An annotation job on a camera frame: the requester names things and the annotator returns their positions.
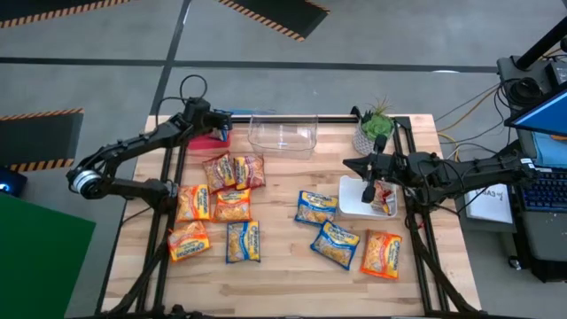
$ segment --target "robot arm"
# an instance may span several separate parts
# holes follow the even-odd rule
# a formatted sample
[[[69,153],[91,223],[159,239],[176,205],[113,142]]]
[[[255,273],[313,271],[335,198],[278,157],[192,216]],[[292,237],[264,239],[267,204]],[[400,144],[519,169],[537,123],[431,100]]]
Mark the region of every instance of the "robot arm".
[[[345,159],[343,164],[369,184],[362,201],[374,198],[375,180],[396,183],[411,189],[413,198],[422,206],[435,206],[446,198],[457,198],[497,183],[523,184],[537,178],[537,170],[519,152],[490,159],[455,162],[440,159],[436,153],[414,152],[408,156],[383,154],[386,137],[379,136],[374,151],[360,159]]]
[[[158,148],[181,146],[194,137],[210,133],[213,128],[232,129],[230,114],[210,111],[210,106],[202,98],[189,98],[183,113],[172,116],[152,132],[101,147],[67,173],[69,188],[86,199],[106,195],[138,197],[152,207],[158,207],[164,201],[172,202],[176,198],[176,187],[172,183],[157,179],[143,183],[124,180],[115,177],[116,170],[126,160]]]

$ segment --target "succulent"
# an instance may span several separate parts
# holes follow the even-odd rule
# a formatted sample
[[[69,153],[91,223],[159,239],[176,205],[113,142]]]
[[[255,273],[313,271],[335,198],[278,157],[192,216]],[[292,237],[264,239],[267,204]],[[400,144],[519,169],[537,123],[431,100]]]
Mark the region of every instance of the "succulent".
[[[377,105],[372,105],[372,109],[366,111],[364,116],[362,116],[362,131],[370,140],[374,141],[379,135],[389,136],[392,132],[393,121],[384,115],[384,111],[389,107],[386,98],[382,101],[377,100]]]

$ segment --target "potted plant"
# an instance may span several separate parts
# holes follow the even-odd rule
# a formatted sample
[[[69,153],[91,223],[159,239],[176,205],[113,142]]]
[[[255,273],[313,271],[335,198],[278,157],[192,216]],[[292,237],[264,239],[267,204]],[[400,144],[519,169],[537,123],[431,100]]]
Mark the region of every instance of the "potted plant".
[[[353,136],[353,146],[360,154],[372,153],[377,136],[384,135],[390,138],[392,135],[393,120],[384,114],[384,111],[389,107],[386,99],[378,100],[377,105],[372,105],[372,108],[366,111],[359,120]]]

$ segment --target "blue light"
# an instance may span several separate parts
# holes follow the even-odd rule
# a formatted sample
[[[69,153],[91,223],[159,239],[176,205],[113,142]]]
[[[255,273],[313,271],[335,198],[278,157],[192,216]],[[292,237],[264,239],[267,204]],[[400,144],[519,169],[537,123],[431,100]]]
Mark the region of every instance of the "blue light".
[[[0,191],[10,192],[10,185],[5,183],[0,183]]]

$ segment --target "keyboard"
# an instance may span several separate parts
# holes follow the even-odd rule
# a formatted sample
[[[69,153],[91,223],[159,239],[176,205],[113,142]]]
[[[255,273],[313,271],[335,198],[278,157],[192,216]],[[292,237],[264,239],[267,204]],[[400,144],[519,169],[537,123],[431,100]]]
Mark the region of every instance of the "keyboard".
[[[520,188],[529,211],[567,213],[567,169],[538,168],[540,178]]]

